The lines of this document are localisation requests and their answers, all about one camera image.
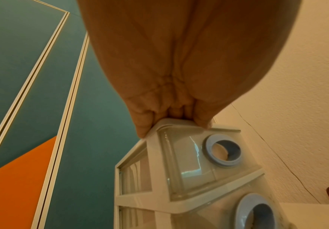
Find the orange panel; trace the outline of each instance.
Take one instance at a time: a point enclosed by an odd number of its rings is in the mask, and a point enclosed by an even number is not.
[[[55,140],[0,168],[0,229],[31,227]]]

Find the table surface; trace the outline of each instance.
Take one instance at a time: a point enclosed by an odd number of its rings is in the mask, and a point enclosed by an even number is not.
[[[281,204],[298,229],[329,229],[329,204]]]

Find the stackable plastic box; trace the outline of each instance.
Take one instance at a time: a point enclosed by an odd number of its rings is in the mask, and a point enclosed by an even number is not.
[[[296,229],[239,129],[163,119],[115,167],[114,229]]]

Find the beige wall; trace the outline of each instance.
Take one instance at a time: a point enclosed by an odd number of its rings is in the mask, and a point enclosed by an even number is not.
[[[281,202],[329,203],[329,1],[303,1],[273,68],[216,119],[243,130]]]

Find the blue-gray plastic ring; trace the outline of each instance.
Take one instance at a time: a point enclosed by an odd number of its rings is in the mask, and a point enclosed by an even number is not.
[[[212,153],[212,146],[214,144],[222,145],[228,151],[228,159],[221,160],[215,157]],[[209,160],[219,166],[234,166],[241,160],[241,149],[235,141],[224,134],[213,134],[206,139],[204,153],[208,156]]]
[[[268,201],[259,194],[244,196],[236,209],[235,229],[244,229],[250,212],[253,211],[252,229],[276,229],[274,213]]]

